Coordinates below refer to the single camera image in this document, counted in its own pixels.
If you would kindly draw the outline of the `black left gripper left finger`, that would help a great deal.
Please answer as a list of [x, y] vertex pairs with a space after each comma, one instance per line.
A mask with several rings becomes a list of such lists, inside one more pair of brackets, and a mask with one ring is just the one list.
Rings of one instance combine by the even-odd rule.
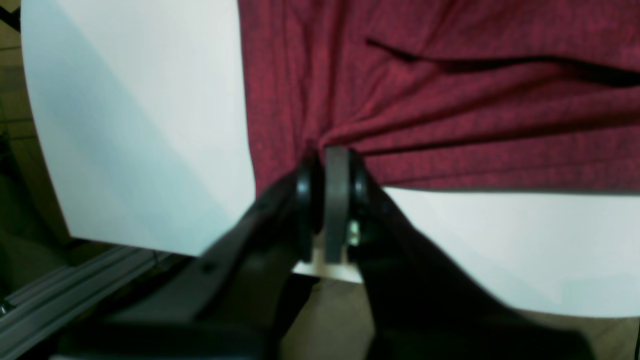
[[274, 320], [298, 262], [338, 262], [338, 148], [305, 155], [165, 285], [63, 335], [56, 360], [274, 360]]

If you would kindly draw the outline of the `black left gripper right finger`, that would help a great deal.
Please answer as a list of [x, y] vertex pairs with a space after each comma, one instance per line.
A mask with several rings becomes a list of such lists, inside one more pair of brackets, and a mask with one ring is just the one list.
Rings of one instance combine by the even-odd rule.
[[512, 310], [417, 230], [352, 149], [337, 150], [344, 244], [374, 322], [368, 360], [593, 360], [575, 330]]

